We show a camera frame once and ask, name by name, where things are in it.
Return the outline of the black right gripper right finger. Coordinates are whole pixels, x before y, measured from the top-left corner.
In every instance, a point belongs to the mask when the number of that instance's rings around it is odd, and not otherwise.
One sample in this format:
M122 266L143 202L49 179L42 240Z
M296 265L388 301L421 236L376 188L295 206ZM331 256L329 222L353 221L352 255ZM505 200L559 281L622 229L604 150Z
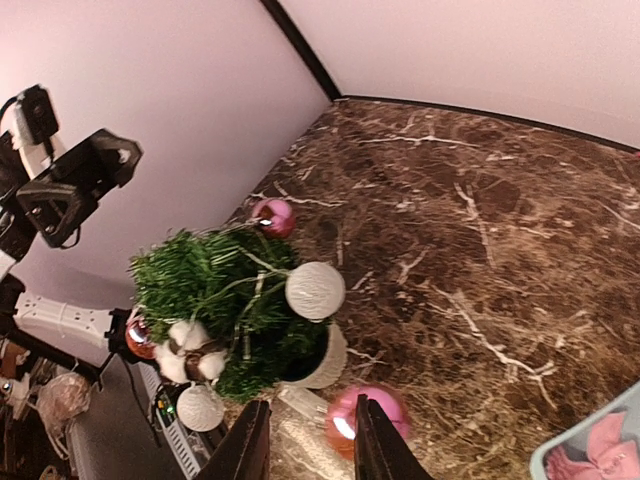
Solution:
M354 465L356 480L434 480L380 404L365 394L357 398Z

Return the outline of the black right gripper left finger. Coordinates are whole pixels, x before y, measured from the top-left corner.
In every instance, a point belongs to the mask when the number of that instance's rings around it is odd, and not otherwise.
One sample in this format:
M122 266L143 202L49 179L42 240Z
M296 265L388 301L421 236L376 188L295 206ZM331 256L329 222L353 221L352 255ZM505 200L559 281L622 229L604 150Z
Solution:
M246 404L196 480L267 480L270 476L268 401Z

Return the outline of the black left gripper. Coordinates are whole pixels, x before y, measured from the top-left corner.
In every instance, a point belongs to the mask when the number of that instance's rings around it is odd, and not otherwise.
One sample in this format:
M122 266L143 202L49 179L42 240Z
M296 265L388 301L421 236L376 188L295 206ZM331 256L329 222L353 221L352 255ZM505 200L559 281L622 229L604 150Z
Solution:
M100 129L31 179L11 135L1 136L1 250L16 261L40 234L51 248L80 237L82 223L99 201L132 178L143 156L134 140Z

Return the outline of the white cotton boll ornament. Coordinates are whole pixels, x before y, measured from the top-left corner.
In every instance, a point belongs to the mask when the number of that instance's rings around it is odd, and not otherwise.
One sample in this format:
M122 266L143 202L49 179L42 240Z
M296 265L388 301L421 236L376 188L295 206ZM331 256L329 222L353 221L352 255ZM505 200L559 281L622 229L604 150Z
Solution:
M215 385L225 370L228 348L224 341L211 338L200 322L181 320L154 347L154 356L160 375L168 381Z

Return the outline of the clear string light garland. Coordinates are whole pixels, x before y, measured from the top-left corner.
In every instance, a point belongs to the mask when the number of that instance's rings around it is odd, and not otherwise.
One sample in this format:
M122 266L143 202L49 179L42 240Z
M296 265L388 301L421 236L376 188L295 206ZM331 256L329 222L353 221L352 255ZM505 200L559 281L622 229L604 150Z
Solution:
M307 354L342 306L346 286L342 275L326 262L296 264L284 255L273 261L244 249L256 267L244 277L253 285L230 333L219 330L211 338L228 348L225 370L215 385L191 382L177 399L179 420L204 432L224 418L225 400L252 400L279 385L291 360Z

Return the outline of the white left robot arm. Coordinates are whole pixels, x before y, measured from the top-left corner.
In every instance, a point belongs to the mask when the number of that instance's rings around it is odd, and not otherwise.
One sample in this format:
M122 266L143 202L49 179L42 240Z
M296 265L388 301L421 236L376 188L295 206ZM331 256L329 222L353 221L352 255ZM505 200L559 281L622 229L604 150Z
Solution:
M12 137L1 137L1 335L38 357L100 381L104 364L83 359L35 336L54 331L74 347L93 345L107 358L119 354L135 361L124 339L127 311L81 308L28 290L12 269L36 237L53 249L76 246L82 224L100 200L133 177L143 156L133 140L100 129L30 177Z

